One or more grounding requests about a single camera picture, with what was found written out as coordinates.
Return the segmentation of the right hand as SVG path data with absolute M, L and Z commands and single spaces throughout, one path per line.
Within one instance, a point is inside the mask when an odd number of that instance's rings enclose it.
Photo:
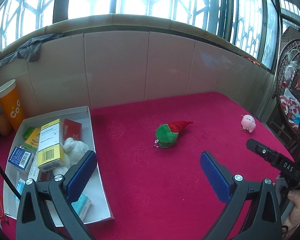
M 293 202 L 294 206 L 283 223 L 283 226 L 288 228 L 285 232 L 286 238 L 292 235 L 300 224 L 300 190 L 289 191 L 288 199 Z

